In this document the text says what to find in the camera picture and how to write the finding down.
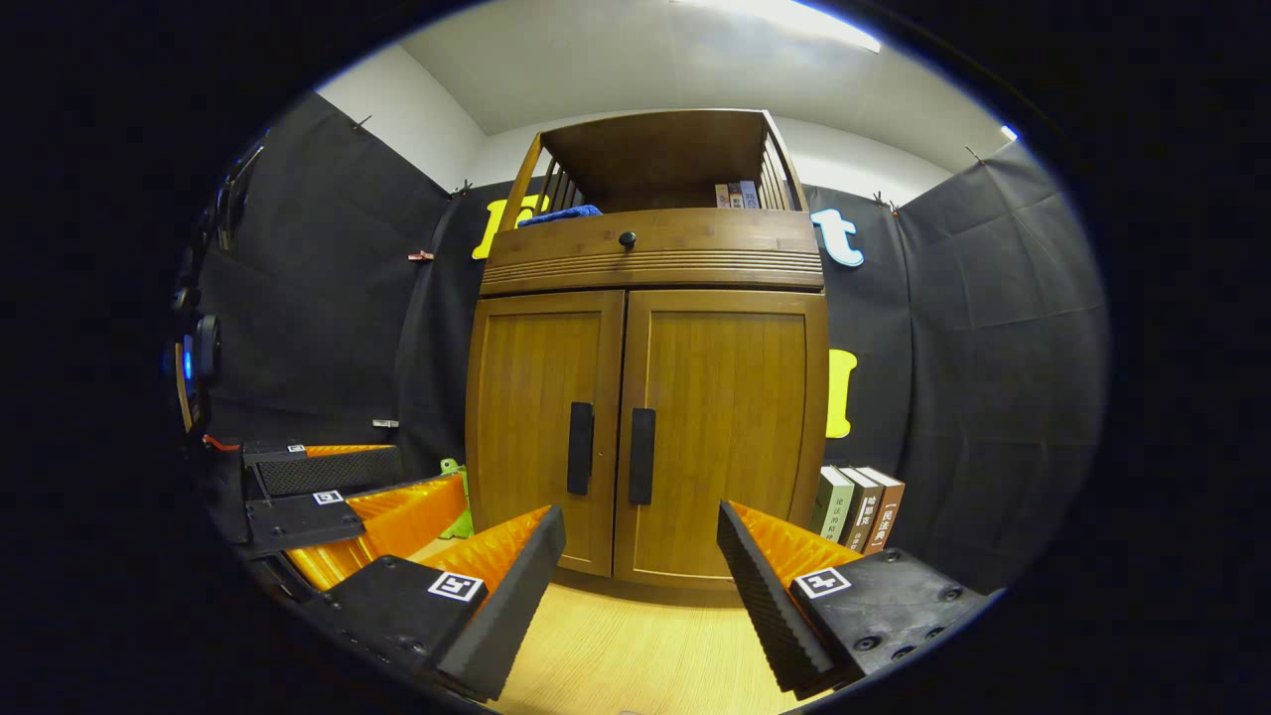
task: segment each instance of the blue cloth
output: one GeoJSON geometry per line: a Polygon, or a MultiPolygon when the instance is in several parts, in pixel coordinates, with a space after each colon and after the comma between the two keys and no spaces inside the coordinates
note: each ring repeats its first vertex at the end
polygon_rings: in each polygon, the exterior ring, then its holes
{"type": "Polygon", "coordinates": [[[582,206],[574,206],[573,208],[566,208],[563,211],[552,211],[550,213],[543,213],[541,216],[525,218],[524,221],[516,225],[527,226],[533,224],[545,224],[548,221],[559,221],[561,218],[577,218],[580,216],[599,216],[599,215],[600,215],[600,208],[596,208],[591,203],[583,203],[582,206]]]}

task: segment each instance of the white wall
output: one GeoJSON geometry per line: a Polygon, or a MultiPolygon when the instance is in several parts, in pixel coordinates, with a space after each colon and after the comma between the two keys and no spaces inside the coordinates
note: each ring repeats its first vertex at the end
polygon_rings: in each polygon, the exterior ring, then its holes
{"type": "Polygon", "coordinates": [[[486,132],[446,88],[398,44],[353,65],[316,91],[353,121],[371,114],[365,128],[447,190],[463,184],[473,155],[486,142],[486,132]]]}
{"type": "Polygon", "coordinates": [[[925,159],[858,133],[785,117],[773,119],[805,185],[836,188],[866,198],[882,190],[885,201],[900,206],[953,175],[925,159]]]}
{"type": "MultiPolygon", "coordinates": [[[[512,180],[535,132],[630,113],[634,112],[581,114],[496,133],[473,156],[468,178],[473,185],[512,180]]],[[[952,175],[925,159],[872,138],[787,117],[773,119],[805,184],[836,188],[867,198],[882,190],[885,199],[902,204],[952,175]]],[[[540,156],[535,173],[547,171],[547,156],[540,156]]]]}
{"type": "MultiPolygon", "coordinates": [[[[535,132],[630,114],[601,112],[486,133],[419,62],[389,44],[318,88],[318,94],[428,174],[445,189],[512,180],[535,132]]],[[[952,175],[894,146],[822,124],[774,117],[805,184],[905,203],[952,175]]],[[[547,156],[535,173],[547,170],[547,156]]]]}

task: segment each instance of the yellow letter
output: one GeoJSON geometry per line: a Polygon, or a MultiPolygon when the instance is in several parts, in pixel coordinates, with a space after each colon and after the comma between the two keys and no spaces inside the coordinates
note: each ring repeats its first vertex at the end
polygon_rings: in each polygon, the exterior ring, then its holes
{"type": "Polygon", "coordinates": [[[848,437],[852,423],[848,422],[848,378],[857,367],[857,356],[846,349],[830,351],[830,414],[825,423],[825,437],[839,439],[848,437]]]}
{"type": "MultiPolygon", "coordinates": [[[[538,199],[538,197],[539,194],[534,193],[521,199],[522,208],[521,213],[516,216],[517,221],[524,221],[534,215],[534,201],[538,199]]],[[[549,198],[544,196],[543,207],[539,208],[540,213],[548,210],[548,202],[549,198]]],[[[486,206],[486,210],[489,211],[489,220],[486,221],[486,235],[482,236],[480,245],[473,248],[473,258],[479,260],[489,257],[489,245],[494,243],[494,231],[498,230],[498,221],[503,217],[505,206],[507,206],[507,198],[491,201],[489,206],[486,206]]]]}

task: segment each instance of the black foam pad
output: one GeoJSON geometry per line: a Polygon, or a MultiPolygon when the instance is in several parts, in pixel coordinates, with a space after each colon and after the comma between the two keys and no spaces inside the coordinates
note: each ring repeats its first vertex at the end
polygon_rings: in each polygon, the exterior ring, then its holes
{"type": "Polygon", "coordinates": [[[716,541],[782,691],[799,695],[811,683],[839,679],[835,660],[803,621],[741,517],[726,502],[719,503],[716,541]]]}
{"type": "Polygon", "coordinates": [[[350,493],[403,481],[397,447],[286,462],[259,462],[257,470],[264,488],[275,497],[327,490],[350,493]]]}
{"type": "Polygon", "coordinates": [[[498,700],[562,554],[564,516],[555,505],[543,516],[486,607],[442,658],[438,671],[452,678],[452,687],[460,686],[456,690],[463,695],[482,702],[498,700]]]}

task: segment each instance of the wooden shelf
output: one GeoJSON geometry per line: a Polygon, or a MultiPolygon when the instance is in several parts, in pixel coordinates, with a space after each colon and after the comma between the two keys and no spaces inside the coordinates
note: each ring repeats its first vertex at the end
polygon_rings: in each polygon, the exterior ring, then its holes
{"type": "MultiPolygon", "coordinates": [[[[508,204],[520,206],[543,152],[547,211],[605,213],[716,206],[714,185],[755,182],[763,208],[807,211],[803,185],[768,112],[684,109],[596,119],[535,135],[508,204]]],[[[500,230],[515,227],[505,215],[500,230]]]]}

